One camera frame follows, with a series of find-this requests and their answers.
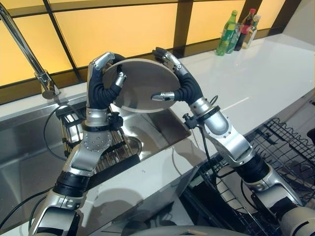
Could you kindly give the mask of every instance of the white plate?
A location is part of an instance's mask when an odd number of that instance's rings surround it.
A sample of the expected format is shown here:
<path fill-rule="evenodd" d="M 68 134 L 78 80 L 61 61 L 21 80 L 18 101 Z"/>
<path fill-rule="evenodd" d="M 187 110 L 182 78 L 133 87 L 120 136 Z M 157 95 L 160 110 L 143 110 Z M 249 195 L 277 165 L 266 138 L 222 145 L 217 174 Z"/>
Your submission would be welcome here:
<path fill-rule="evenodd" d="M 224 166 L 218 171 L 218 175 L 222 176 L 233 169 L 229 166 Z M 242 191 L 241 191 L 241 177 L 236 173 L 231 173 L 226 177 L 217 178 L 216 179 L 217 188 L 220 192 L 224 201 L 233 209 L 241 212 L 247 213 L 246 210 L 242 207 L 246 207 L 249 213 L 255 213 L 255 210 L 244 198 Z M 243 184 L 244 194 L 247 199 L 254 205 L 251 195 L 252 192 L 247 188 L 245 184 Z"/>

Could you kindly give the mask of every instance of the stainless steel sink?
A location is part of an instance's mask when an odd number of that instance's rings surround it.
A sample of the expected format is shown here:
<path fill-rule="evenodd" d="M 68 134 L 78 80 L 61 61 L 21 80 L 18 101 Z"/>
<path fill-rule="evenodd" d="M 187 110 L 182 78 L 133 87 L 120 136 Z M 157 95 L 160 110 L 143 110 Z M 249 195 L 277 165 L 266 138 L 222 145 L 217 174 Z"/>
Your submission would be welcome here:
<path fill-rule="evenodd" d="M 84 99 L 83 96 L 71 99 L 70 104 Z M 43 126 L 54 108 L 55 104 L 37 107 L 0 120 L 0 222 L 19 202 L 53 186 L 62 169 L 63 162 L 46 151 L 43 141 Z M 112 110 L 119 111 L 123 117 L 123 131 L 130 137 L 131 145 L 137 148 L 141 143 L 141 160 L 190 135 L 170 109 L 151 114 L 131 113 L 114 106 Z M 52 150 L 63 155 L 60 122 L 56 116 L 49 121 L 46 137 Z M 38 198 L 23 205 L 2 230 L 26 221 L 36 201 Z"/>
<path fill-rule="evenodd" d="M 123 131 L 127 137 L 135 137 L 141 142 L 140 160 L 166 149 L 188 137 L 190 131 L 170 110 L 156 113 L 132 113 L 112 105 L 124 119 Z"/>

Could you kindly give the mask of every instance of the chrome faucet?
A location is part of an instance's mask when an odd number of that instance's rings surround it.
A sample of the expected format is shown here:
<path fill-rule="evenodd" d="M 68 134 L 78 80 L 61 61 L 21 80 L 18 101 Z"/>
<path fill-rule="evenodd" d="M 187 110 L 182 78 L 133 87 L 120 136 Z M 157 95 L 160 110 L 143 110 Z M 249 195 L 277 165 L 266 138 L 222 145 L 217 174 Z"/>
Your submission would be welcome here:
<path fill-rule="evenodd" d="M 58 87 L 55 85 L 53 79 L 50 77 L 48 72 L 44 70 L 36 59 L 35 55 L 31 51 L 23 35 L 19 31 L 18 27 L 12 20 L 12 17 L 0 2 L 0 19 L 3 21 L 6 28 L 18 44 L 19 48 L 29 61 L 35 71 L 35 77 L 39 80 L 42 85 L 42 96 L 46 99 L 57 98 L 60 94 Z"/>

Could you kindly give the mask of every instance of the robotic hand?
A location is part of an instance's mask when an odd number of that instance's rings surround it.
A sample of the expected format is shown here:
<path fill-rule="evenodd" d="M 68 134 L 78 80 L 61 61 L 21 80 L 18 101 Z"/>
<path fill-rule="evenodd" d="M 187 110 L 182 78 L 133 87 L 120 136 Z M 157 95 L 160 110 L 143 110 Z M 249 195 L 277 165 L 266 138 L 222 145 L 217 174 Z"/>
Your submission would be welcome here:
<path fill-rule="evenodd" d="M 193 117 L 185 114 L 185 124 L 190 129 L 198 124 L 202 127 L 205 136 L 253 192 L 252 199 L 258 209 L 267 218 L 278 220 L 285 236 L 314 235 L 315 212 L 299 206 L 301 201 L 293 189 L 256 155 L 250 143 L 220 112 L 220 107 L 213 106 L 203 97 L 197 81 L 174 55 L 163 48 L 156 48 L 153 54 L 157 61 L 174 72 L 181 87 L 176 91 L 153 94 L 151 99 L 187 102 Z"/>
<path fill-rule="evenodd" d="M 86 120 L 82 123 L 83 140 L 72 150 L 55 187 L 48 193 L 31 226 L 30 236 L 76 235 L 80 217 L 75 210 L 83 200 L 83 193 L 101 154 L 111 145 L 110 130 L 123 122 L 118 114 L 108 114 L 107 107 L 119 95 L 126 75 L 118 67 L 116 81 L 110 88 L 104 88 L 102 71 L 108 63 L 123 59 L 118 54 L 107 52 L 89 64 Z"/>

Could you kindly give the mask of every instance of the black flexible cable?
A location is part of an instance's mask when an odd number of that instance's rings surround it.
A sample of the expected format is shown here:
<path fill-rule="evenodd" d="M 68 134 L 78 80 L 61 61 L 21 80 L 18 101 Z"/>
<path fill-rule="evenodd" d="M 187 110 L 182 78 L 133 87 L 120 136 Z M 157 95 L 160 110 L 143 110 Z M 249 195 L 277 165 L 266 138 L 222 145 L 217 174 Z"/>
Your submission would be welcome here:
<path fill-rule="evenodd" d="M 69 104 L 60 105 L 60 106 L 56 107 L 56 108 L 49 114 L 48 118 L 46 119 L 45 125 L 44 125 L 44 130 L 43 130 L 43 136 L 44 136 L 44 143 L 45 143 L 45 146 L 46 146 L 48 152 L 49 152 L 51 155 L 53 155 L 54 157 L 56 157 L 56 158 L 58 158 L 58 159 L 60 159 L 60 160 L 62 160 L 62 161 L 66 161 L 66 158 L 63 158 L 63 157 L 61 157 L 61 156 L 58 156 L 57 154 L 55 154 L 55 153 L 49 148 L 49 146 L 48 146 L 48 144 L 47 144 L 47 140 L 46 140 L 46 127 L 47 127 L 48 121 L 49 121 L 49 119 L 51 118 L 51 116 L 56 112 L 56 110 L 58 110 L 60 107 L 63 107 L 63 106 L 69 107 L 69 108 L 78 116 L 78 118 L 85 119 L 85 117 L 83 117 L 81 114 L 79 114 L 79 113 L 77 112 L 77 110 L 76 110 L 74 107 L 72 107 L 71 105 L 69 105 Z"/>
<path fill-rule="evenodd" d="M 201 136 L 202 136 L 202 142 L 203 142 L 203 145 L 204 145 L 205 151 L 206 151 L 206 156 L 207 156 L 208 162 L 209 162 L 209 164 L 210 164 L 210 163 L 211 163 L 211 160 L 210 160 L 210 155 L 209 155 L 209 152 L 208 152 L 208 147 L 207 147 L 207 142 L 206 142 L 205 134 L 204 134 L 203 129 L 202 129 L 201 126 L 198 125 L 197 127 L 198 127 L 199 130 L 200 130 L 200 133 L 201 133 Z M 235 172 L 235 170 L 232 170 L 232 171 L 229 171 L 229 172 L 225 173 L 224 175 L 219 176 L 213 166 L 210 166 L 210 168 L 211 168 L 213 174 L 214 174 L 217 178 L 223 178 L 223 177 L 226 177 L 226 176 L 228 176 L 228 175 L 230 175 L 230 174 L 232 174 L 232 173 Z"/>
<path fill-rule="evenodd" d="M 244 193 L 244 187 L 243 187 L 243 179 L 241 179 L 241 191 L 242 191 L 242 194 L 243 194 L 243 197 L 245 198 L 246 202 L 252 206 L 252 208 L 254 208 L 255 210 L 258 211 L 258 209 L 248 200 L 248 198 L 246 197 L 245 193 Z"/>
<path fill-rule="evenodd" d="M 47 197 L 47 196 L 42 197 L 41 199 L 39 199 L 39 201 L 35 204 L 35 206 L 34 206 L 33 209 L 31 210 L 31 214 L 30 214 L 30 218 L 29 218 L 29 231 L 30 231 L 31 226 L 32 226 L 32 219 L 33 219 L 34 213 L 35 213 L 35 211 L 36 211 L 36 208 L 38 207 L 38 205 L 39 205 L 46 197 Z"/>
<path fill-rule="evenodd" d="M 0 224 L 0 229 L 2 228 L 2 226 L 6 223 L 6 221 L 11 217 L 11 215 L 18 209 L 20 208 L 23 204 L 25 204 L 26 202 L 28 202 L 29 200 L 33 199 L 34 197 L 37 197 L 39 195 L 42 195 L 44 193 L 47 193 L 51 188 L 48 188 L 42 192 L 36 193 L 28 198 L 26 198 L 24 201 L 22 201 L 21 203 L 19 203 L 17 206 L 15 206 L 15 208 L 12 209 L 12 211 L 4 218 L 4 220 L 2 220 L 1 224 Z"/>
<path fill-rule="evenodd" d="M 210 101 L 211 106 L 213 106 L 213 104 L 215 104 L 215 102 L 217 101 L 218 97 L 219 97 L 219 96 L 216 95 L 216 96 L 214 96 L 214 97 L 211 99 L 211 101 Z"/>

